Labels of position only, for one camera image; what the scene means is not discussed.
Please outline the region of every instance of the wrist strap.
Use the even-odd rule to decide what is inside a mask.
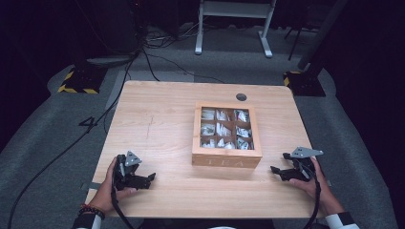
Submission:
[[[85,203],[80,205],[80,211],[78,211],[79,216],[83,215],[84,213],[89,213],[89,212],[98,215],[99,217],[101,217],[101,220],[105,219],[104,213],[100,209],[96,208],[95,206],[92,206],[90,204],[85,204]]]

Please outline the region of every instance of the person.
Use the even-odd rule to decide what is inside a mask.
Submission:
[[[114,210],[111,201],[111,186],[113,182],[113,170],[117,158],[114,157],[110,166],[108,167],[106,177],[101,183],[93,199],[89,204],[82,204],[79,216],[75,219],[74,229],[99,229],[101,221],[104,219],[105,213]],[[326,221],[330,229],[358,229],[359,227],[354,223],[352,216],[346,212],[339,200],[332,193],[328,186],[327,180],[322,173],[320,165],[315,158],[311,159],[315,167],[316,176],[321,185],[320,206],[323,208],[326,216]],[[289,183],[305,191],[311,198],[315,198],[315,181],[314,179],[305,182],[299,179],[290,179]],[[117,200],[128,198],[136,193],[137,189],[124,188],[117,191]]]

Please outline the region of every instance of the person's right hand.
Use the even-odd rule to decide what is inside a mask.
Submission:
[[[322,173],[321,167],[319,166],[318,161],[315,158],[311,158],[312,163],[315,167],[315,173],[316,177],[321,185],[321,196],[320,196],[320,204],[324,208],[325,213],[327,215],[332,215],[336,213],[342,213],[344,212],[344,208],[340,204],[339,200],[334,196],[334,194],[331,192],[330,187],[328,186],[327,180]],[[315,180],[314,178],[311,179],[309,182],[305,182],[300,179],[295,179],[292,178],[289,180],[289,182],[305,191],[310,197],[315,198],[316,196],[316,185],[315,185]]]

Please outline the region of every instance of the red bracelet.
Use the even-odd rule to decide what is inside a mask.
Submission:
[[[83,215],[84,213],[89,213],[89,212],[98,215],[99,217],[101,217],[101,220],[105,219],[105,215],[101,211],[101,209],[98,209],[95,206],[92,206],[90,204],[85,204],[85,203],[80,205],[80,211],[78,211],[79,216]]]

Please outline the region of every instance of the desk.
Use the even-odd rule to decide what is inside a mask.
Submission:
[[[231,17],[252,17],[265,18],[265,27],[259,31],[259,39],[262,43],[266,57],[272,57],[270,46],[267,42],[268,26],[274,12],[277,0],[271,0],[269,4],[259,3],[235,3],[235,2],[212,2],[200,1],[199,9],[199,33],[197,34],[195,54],[203,52],[203,16],[231,16]]]
[[[238,101],[236,94],[247,96]],[[256,169],[192,166],[197,101],[255,107],[263,158]],[[310,147],[287,87],[128,81],[117,105],[93,182],[105,178],[114,156],[128,150],[143,162],[137,174],[157,173],[149,190],[119,205],[137,218],[309,218],[314,201],[269,171],[291,168],[282,153]],[[95,194],[90,190],[89,201]]]

